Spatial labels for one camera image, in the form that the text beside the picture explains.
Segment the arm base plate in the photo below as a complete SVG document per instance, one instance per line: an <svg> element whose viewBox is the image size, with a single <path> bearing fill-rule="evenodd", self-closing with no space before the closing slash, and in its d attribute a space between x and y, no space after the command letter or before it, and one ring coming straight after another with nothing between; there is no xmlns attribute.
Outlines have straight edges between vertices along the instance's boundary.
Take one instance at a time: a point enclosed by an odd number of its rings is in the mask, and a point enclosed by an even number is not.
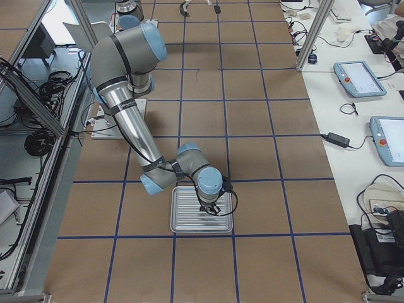
<svg viewBox="0 0 404 303"><path fill-rule="evenodd" d="M144 136L144 133L151 136L145 122L147 99L137 98L134 101L136 103L134 107L120 111L114 116L110 115L105 104L100 104L98 113L102 118L94 122L91 137L95 140L123 140L125 136L121 131L124 131L130 139Z"/></svg>

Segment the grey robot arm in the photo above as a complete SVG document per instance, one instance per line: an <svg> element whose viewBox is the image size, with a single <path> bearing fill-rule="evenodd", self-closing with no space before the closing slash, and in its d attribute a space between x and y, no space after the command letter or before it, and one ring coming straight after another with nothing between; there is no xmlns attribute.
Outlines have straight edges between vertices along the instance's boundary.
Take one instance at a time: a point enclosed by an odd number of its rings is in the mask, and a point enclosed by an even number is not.
<svg viewBox="0 0 404 303"><path fill-rule="evenodd" d="M91 56L91 77L123 138L136 152L150 195L188 177L193 182L200 209L217 216L223 176L194 143L182 145L172 160L164 159L140 114L137 98L153 91L151 72L166 60L167 49L158 28L142 23L98 41Z"/></svg>

